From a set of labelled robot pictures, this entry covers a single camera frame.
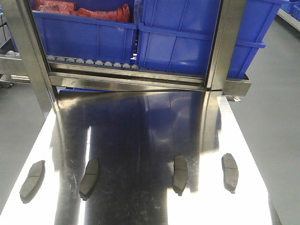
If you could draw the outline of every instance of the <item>stainless steel table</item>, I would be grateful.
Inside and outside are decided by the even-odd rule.
[[[221,158],[239,169],[224,188]],[[187,160],[182,196],[172,188],[174,157]],[[85,202],[79,184],[98,158],[100,179]],[[45,160],[36,196],[19,191],[31,165]],[[59,94],[0,215],[16,225],[279,225],[226,97],[221,92]]]

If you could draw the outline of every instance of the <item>stainless steel post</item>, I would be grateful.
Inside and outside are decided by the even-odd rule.
[[[56,97],[50,83],[49,64],[28,0],[0,0],[10,31],[14,37],[25,70],[30,78],[44,116],[49,113]]]
[[[223,90],[247,0],[221,0],[204,86]]]

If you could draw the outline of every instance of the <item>blue crate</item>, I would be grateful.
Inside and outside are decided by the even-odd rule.
[[[77,8],[115,10],[134,0],[70,0]],[[137,38],[136,23],[114,22],[94,18],[33,11],[46,54],[93,61],[130,63]]]
[[[288,0],[248,0],[239,39],[261,42],[281,4]],[[220,0],[144,0],[146,26],[212,35]]]
[[[139,23],[138,65],[142,68],[206,74],[212,35],[166,30]],[[259,48],[265,43],[238,40],[234,49],[229,78],[243,78]]]
[[[294,12],[294,6],[295,5],[299,5],[300,4],[300,1],[299,0],[290,0],[289,3],[287,4],[283,4],[281,6],[281,9],[283,9],[285,12],[287,13],[293,13]]]
[[[294,6],[294,18],[300,21],[300,5]]]

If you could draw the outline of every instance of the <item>stainless steel surface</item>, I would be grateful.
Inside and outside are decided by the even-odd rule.
[[[292,17],[292,15],[288,14],[282,9],[279,9],[277,15],[283,18],[289,24],[291,24],[295,29],[300,31],[300,21],[296,20],[294,17]]]
[[[0,55],[0,74],[27,76],[28,73],[20,57]]]
[[[226,95],[226,98],[230,102],[241,102],[239,96]]]
[[[48,78],[50,71],[28,0],[0,0],[23,65],[37,100],[46,116],[55,101],[56,88]]]
[[[235,194],[224,189],[225,153],[239,169]],[[179,154],[188,165],[181,197],[172,189]],[[96,157],[100,181],[83,202],[78,185],[87,161]],[[46,161],[44,182],[23,204],[19,190],[39,160]],[[280,220],[222,93],[69,92],[60,93],[50,111],[0,224],[278,225]]]
[[[247,0],[222,0],[204,86],[223,90]]]
[[[251,87],[250,80],[230,79],[225,82],[223,92],[226,95],[246,96]]]
[[[88,72],[93,74],[102,74],[102,75],[122,75],[130,77],[143,77],[143,78],[152,78],[159,80],[171,80],[179,82],[190,82],[198,83],[199,85],[204,82],[202,78],[191,77],[194,75],[189,74],[180,74],[180,73],[171,73],[166,71],[154,71],[154,70],[143,70],[143,69],[129,69],[129,68],[115,68],[107,67],[100,65],[86,65],[78,64],[72,62],[56,62],[54,60],[49,61],[52,71],[58,72],[69,72],[74,71],[80,72],[81,74],[86,74]]]
[[[18,75],[7,75],[4,74],[0,81],[9,82],[9,83],[30,83],[30,79],[28,76],[18,76]]]
[[[78,75],[51,72],[50,81],[55,86],[84,87],[112,91],[141,91],[141,90],[197,90],[204,91],[199,85],[168,80],[152,80],[144,78],[113,78],[92,75]]]

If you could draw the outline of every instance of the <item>metal shelf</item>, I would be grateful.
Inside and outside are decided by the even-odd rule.
[[[280,16],[282,19],[287,21],[290,25],[292,25],[294,28],[296,28],[298,31],[300,31],[300,21],[296,20],[294,17],[292,17],[290,14],[286,13],[282,9],[280,9],[277,13],[278,16]]]

